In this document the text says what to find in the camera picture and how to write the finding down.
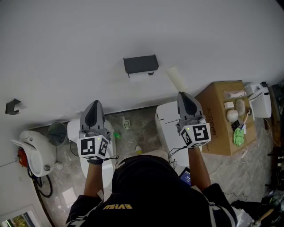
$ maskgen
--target black wall-mounted box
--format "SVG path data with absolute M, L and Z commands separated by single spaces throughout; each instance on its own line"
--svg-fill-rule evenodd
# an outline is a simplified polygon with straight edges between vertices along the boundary
M 159 64 L 156 55 L 123 59 L 127 74 L 156 71 Z

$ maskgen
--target gray trash bin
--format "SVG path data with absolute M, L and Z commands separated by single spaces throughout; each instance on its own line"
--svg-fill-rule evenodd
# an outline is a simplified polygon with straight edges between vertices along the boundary
M 49 142 L 54 146 L 59 146 L 67 140 L 67 128 L 61 122 L 54 122 L 48 128 Z

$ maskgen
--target white cylinder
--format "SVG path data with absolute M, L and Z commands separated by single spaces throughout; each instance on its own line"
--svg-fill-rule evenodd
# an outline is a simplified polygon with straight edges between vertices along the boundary
M 183 79 L 180 77 L 176 67 L 171 67 L 166 71 L 166 73 L 168 74 L 169 78 L 171 79 L 178 91 L 183 92 L 188 88 L 185 85 Z

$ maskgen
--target white paper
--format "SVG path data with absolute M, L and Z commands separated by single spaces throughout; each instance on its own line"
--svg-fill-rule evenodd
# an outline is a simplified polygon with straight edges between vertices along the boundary
M 62 193 L 65 199 L 66 205 L 72 204 L 77 200 L 77 197 L 74 193 L 73 187 L 69 188 L 65 192 Z

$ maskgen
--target white appliance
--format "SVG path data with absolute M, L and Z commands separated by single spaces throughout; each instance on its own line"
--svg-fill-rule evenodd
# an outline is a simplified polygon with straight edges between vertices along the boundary
M 106 158 L 112 157 L 116 155 L 116 149 L 115 149 L 115 138 L 114 138 L 114 129 L 109 121 L 104 122 L 105 128 L 110 131 L 110 144 L 107 147 L 106 150 Z M 67 124 L 67 136 L 69 140 L 73 141 L 74 143 L 77 143 L 77 139 L 79 138 L 79 130 L 80 130 L 80 119 L 75 119 L 70 121 Z M 88 168 L 89 163 L 86 158 L 80 158 L 81 162 L 81 169 L 87 177 L 88 174 Z M 109 159 L 107 161 L 103 162 L 103 187 L 106 188 L 112 180 L 112 176 L 114 174 L 115 170 L 115 159 Z
M 186 146 L 182 136 L 178 134 L 176 124 L 180 120 L 178 114 L 178 102 L 170 102 L 157 107 L 155 115 L 155 123 L 159 135 L 159 139 L 164 150 L 169 153 L 174 148 L 182 148 Z M 172 158 L 177 161 L 177 165 L 189 166 L 188 149 L 184 148 L 176 152 Z
M 15 145 L 22 147 L 27 155 L 28 164 L 32 173 L 37 176 L 49 174 L 57 165 L 56 148 L 48 138 L 39 132 L 26 130 L 20 134 L 20 140 L 11 140 Z
M 245 87 L 253 120 L 255 117 L 271 117 L 271 101 L 268 87 L 261 84 L 249 84 Z

